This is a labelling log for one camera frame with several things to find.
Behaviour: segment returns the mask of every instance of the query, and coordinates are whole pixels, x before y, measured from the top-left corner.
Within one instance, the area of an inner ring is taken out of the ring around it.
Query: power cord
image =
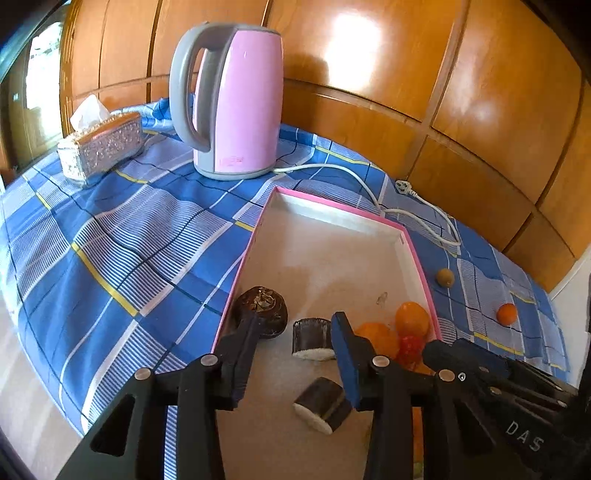
[[[430,226],[428,226],[427,223],[425,221],[423,221],[422,218],[419,218],[414,213],[407,212],[406,210],[401,210],[398,208],[384,208],[384,207],[382,207],[379,204],[378,199],[376,198],[374,193],[369,189],[369,187],[365,184],[365,182],[361,179],[361,177],[359,177],[359,175],[357,175],[354,171],[348,169],[347,167],[342,167],[341,165],[334,165],[332,163],[305,164],[305,165],[296,165],[293,167],[274,168],[273,172],[274,173],[289,173],[292,171],[304,170],[305,168],[335,168],[337,170],[342,170],[344,172],[347,172],[355,180],[357,180],[357,182],[368,193],[369,198],[372,200],[372,202],[374,203],[375,207],[377,208],[377,210],[379,212],[389,213],[389,214],[393,214],[393,215],[398,213],[400,215],[406,215],[406,216],[409,216],[410,218],[413,218],[417,223],[419,223],[419,225],[421,225],[427,232],[429,232],[432,236],[434,236],[442,244],[449,245],[450,247],[459,247],[462,244],[462,242],[460,240],[460,234],[458,233],[456,226],[449,219],[447,214],[443,210],[441,210],[439,207],[436,207],[432,203],[429,203],[428,201],[423,199],[421,196],[419,196],[419,194],[411,188],[410,183],[407,181],[397,180],[395,182],[394,186],[395,186],[397,192],[402,195],[410,195],[411,197],[416,198],[419,202],[423,202],[425,205],[428,205],[429,207],[434,209],[437,213],[439,213],[439,215],[441,215],[444,218],[444,220],[447,222],[447,224],[450,226],[450,228],[452,230],[452,234],[456,239],[455,241],[443,238],[441,235],[436,233]]]

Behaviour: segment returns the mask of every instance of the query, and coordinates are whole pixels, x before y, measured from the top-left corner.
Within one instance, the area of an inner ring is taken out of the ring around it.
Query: tissue box
[[[141,115],[111,115],[92,127],[68,135],[57,144],[64,176],[82,186],[132,157],[143,147]]]

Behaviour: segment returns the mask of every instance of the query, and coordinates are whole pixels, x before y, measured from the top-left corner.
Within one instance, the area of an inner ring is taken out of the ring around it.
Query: wooden wall panel
[[[416,119],[427,108],[460,0],[274,0],[285,76],[374,100]]]
[[[433,126],[535,202],[573,125],[581,74],[519,0],[473,0]]]
[[[146,77],[157,6],[158,0],[109,2],[100,52],[101,87]],[[140,103],[145,101],[144,91]]]
[[[73,132],[70,124],[72,109],[72,54],[74,50],[74,34],[76,20],[82,0],[72,0],[64,20],[60,39],[60,120],[61,132],[64,136]]]
[[[72,112],[75,112],[76,109],[80,106],[80,104],[84,101],[84,97],[79,97],[79,98],[74,98],[72,100]]]
[[[109,0],[83,0],[76,17],[72,47],[72,96],[99,87],[100,45]]]
[[[146,101],[146,82],[119,85],[100,92],[98,97],[109,111],[117,110],[124,106],[140,105]]]
[[[480,161],[462,158],[428,138],[409,179],[423,198],[503,250],[530,214],[514,186]]]
[[[331,92],[320,89],[287,81],[281,120],[346,145],[398,177],[413,140],[412,127],[366,105],[331,98]]]
[[[540,210],[580,257],[591,242],[591,87],[586,82],[579,124]]]
[[[205,21],[261,25],[266,5],[267,0],[164,0],[154,41],[152,75],[170,73],[174,50],[191,27]]]
[[[535,213],[521,235],[504,252],[546,291],[574,265],[574,256],[543,215]]]
[[[4,187],[8,187],[8,184],[14,180],[14,170],[8,158],[8,152],[4,146],[4,138],[2,136],[2,129],[0,128],[0,176],[2,176],[2,182]]]
[[[197,73],[193,73],[191,77],[191,86],[189,91],[194,92],[197,85]],[[150,88],[150,102],[155,102],[161,98],[167,98],[168,94],[168,75],[152,80]]]

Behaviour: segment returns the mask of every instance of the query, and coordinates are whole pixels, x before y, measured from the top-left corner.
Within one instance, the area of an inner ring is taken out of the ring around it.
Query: pink electric kettle
[[[205,49],[189,115],[189,85]],[[205,23],[183,35],[170,69],[170,113],[199,173],[251,179],[275,164],[283,98],[281,36],[253,25]]]

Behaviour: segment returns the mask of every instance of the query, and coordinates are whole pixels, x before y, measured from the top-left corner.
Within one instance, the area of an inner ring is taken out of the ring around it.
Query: small orange
[[[512,303],[501,305],[496,311],[496,320],[504,327],[513,325],[517,321],[517,307]]]
[[[413,461],[422,462],[424,459],[423,443],[423,411],[420,407],[413,407]]]
[[[388,356],[392,360],[398,355],[398,335],[384,323],[366,322],[355,330],[355,335],[367,338],[378,355]]]
[[[406,301],[396,310],[394,326],[401,337],[424,337],[431,326],[431,317],[418,303]]]
[[[427,365],[423,362],[419,362],[414,366],[413,372],[423,375],[435,375],[435,372],[431,370]]]

